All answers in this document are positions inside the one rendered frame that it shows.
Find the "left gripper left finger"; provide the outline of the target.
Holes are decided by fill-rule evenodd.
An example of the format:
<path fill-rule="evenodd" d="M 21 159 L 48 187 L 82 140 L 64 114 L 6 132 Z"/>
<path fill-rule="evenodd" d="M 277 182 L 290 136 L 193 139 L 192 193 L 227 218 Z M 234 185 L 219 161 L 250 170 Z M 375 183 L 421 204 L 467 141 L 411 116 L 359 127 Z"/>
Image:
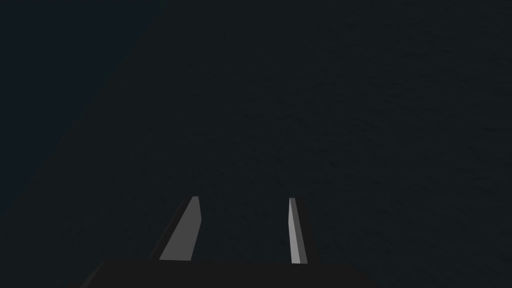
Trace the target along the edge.
<path fill-rule="evenodd" d="M 149 259 L 191 261 L 201 223 L 199 198 L 186 197 L 166 226 Z"/>

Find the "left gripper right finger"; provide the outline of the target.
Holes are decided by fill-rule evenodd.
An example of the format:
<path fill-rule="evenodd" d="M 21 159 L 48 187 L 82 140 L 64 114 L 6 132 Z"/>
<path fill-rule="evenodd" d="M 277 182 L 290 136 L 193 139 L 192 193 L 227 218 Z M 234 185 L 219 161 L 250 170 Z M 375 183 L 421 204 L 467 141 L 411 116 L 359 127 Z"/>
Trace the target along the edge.
<path fill-rule="evenodd" d="M 303 198 L 291 197 L 289 199 L 287 226 L 291 262 L 293 264 L 319 264 L 312 223 Z"/>

